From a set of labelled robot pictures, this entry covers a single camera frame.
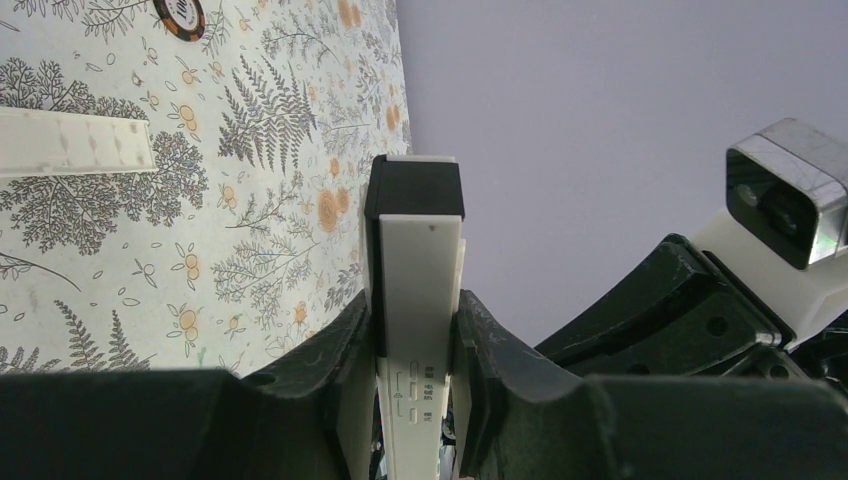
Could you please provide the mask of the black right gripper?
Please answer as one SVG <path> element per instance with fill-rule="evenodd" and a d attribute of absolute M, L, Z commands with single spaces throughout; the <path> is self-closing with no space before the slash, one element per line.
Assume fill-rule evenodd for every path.
<path fill-rule="evenodd" d="M 847 317 L 798 337 L 717 255 L 669 234 L 535 348 L 578 375 L 812 379 L 846 394 Z"/>

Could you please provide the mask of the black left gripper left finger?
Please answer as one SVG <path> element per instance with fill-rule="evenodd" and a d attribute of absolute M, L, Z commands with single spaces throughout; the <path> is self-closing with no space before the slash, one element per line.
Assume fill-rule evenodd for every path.
<path fill-rule="evenodd" d="M 10 375 L 5 479 L 365 479 L 371 319 L 356 295 L 264 368 Z"/>

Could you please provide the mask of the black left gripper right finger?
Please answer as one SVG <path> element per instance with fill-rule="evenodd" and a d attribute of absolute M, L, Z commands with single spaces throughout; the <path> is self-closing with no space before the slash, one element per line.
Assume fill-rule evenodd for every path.
<path fill-rule="evenodd" d="M 454 318 L 457 470 L 473 479 L 843 479 L 847 402 L 812 380 L 578 377 L 471 291 Z"/>

